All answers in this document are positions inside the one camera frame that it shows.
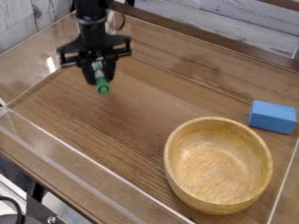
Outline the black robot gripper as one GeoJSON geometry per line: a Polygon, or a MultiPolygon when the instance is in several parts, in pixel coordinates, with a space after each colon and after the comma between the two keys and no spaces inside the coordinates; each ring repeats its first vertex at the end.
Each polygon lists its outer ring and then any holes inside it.
{"type": "Polygon", "coordinates": [[[130,56],[131,37],[120,34],[108,34],[104,20],[78,19],[79,36],[56,49],[63,67],[80,67],[88,84],[96,84],[92,62],[100,61],[107,81],[115,78],[118,60],[130,56]]]}

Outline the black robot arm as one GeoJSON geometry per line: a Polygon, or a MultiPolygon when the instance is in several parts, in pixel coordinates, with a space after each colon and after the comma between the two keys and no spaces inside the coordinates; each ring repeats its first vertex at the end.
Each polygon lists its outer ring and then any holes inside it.
{"type": "Polygon", "coordinates": [[[114,0],[75,0],[79,36],[56,49],[60,65],[78,66],[87,83],[98,87],[114,80],[118,60],[132,54],[131,37],[107,32],[112,4],[114,0]]]}

